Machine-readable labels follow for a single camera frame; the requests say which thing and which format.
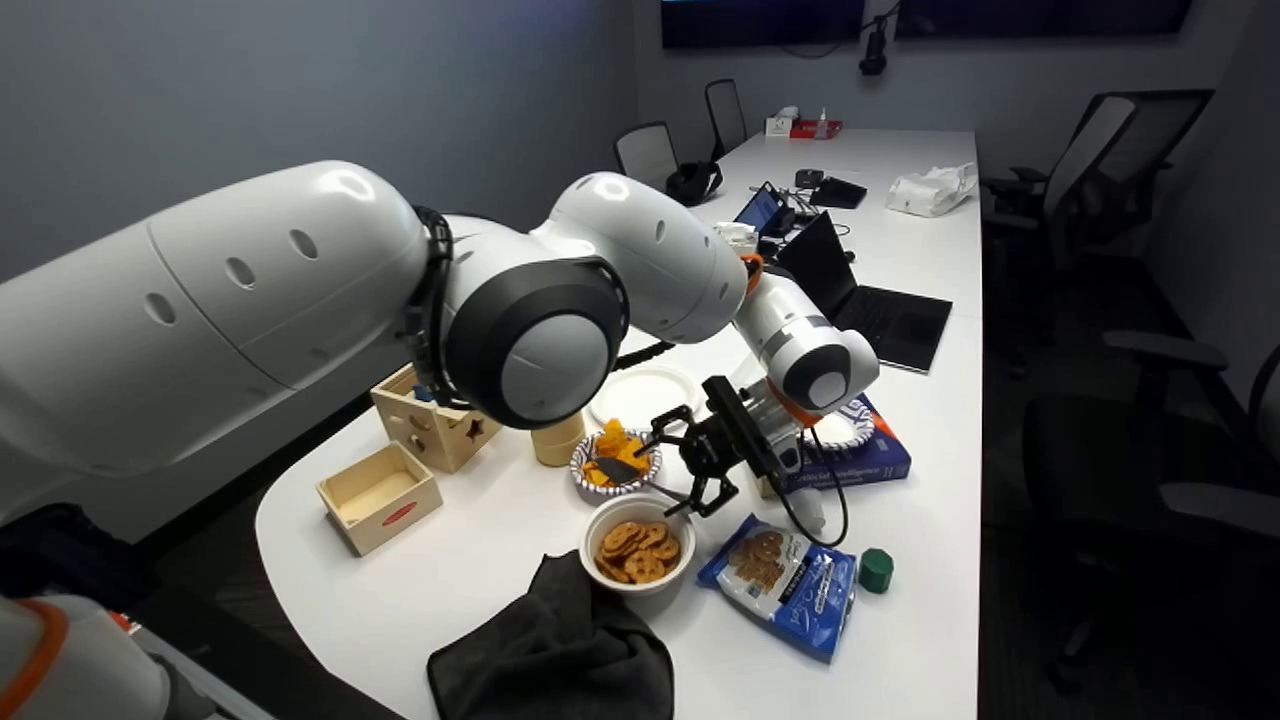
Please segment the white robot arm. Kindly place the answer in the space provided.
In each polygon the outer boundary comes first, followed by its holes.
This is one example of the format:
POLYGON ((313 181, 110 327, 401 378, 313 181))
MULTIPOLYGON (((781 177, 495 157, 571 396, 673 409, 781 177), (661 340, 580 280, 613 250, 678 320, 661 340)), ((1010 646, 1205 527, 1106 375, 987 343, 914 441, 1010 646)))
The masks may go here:
POLYGON ((673 194, 571 181, 518 231, 410 203, 385 177, 313 161, 181 201, 0 285, 4 484, 30 508, 80 479, 166 472, 352 355, 396 343, 446 402, 509 426, 577 417, 630 332, 741 332, 763 363, 703 382, 761 474, 881 375, 876 346, 673 194))

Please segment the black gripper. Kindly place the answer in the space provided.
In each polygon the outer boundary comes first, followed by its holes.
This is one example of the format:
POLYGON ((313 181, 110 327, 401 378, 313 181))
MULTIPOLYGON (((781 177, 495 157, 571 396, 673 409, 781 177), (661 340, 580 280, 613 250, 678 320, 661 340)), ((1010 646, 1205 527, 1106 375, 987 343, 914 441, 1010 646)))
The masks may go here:
MULTIPOLYGON (((728 375, 709 375, 703 396, 715 472, 697 472, 673 515, 715 515, 736 494, 736 484, 725 474, 733 465, 749 465, 770 479, 788 479, 800 469, 800 422, 770 378, 736 389, 728 375)), ((649 441, 678 443, 689 469, 703 465, 703 426, 689 402, 661 413, 649 422, 649 441)))

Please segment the robot base stand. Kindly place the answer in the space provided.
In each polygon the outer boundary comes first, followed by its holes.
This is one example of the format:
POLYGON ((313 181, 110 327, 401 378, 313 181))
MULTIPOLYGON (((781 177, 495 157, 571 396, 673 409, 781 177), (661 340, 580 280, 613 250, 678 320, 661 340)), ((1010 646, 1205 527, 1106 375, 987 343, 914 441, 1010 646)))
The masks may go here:
POLYGON ((147 562, 75 503, 0 524, 0 720, 271 720, 136 618, 147 562))

